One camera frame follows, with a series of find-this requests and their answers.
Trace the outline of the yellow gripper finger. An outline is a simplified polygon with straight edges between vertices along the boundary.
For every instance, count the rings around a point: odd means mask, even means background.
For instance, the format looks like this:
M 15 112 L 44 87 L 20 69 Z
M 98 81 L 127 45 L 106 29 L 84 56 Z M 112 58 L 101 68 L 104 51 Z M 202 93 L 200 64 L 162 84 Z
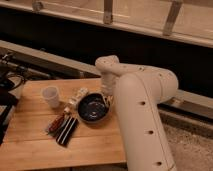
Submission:
M 104 103 L 106 107 L 110 107 L 110 97 L 109 96 L 104 96 Z
M 114 103 L 114 96 L 111 96 L 111 97 L 110 97 L 110 106 L 112 106 L 113 103 Z

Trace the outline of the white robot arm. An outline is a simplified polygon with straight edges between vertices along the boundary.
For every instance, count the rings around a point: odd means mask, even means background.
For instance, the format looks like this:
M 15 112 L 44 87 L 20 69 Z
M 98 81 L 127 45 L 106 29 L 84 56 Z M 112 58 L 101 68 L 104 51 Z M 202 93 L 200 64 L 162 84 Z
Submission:
M 95 61 L 101 91 L 114 98 L 128 171 L 177 171 L 157 105 L 178 90 L 176 75 L 153 66 L 121 63 L 117 56 Z

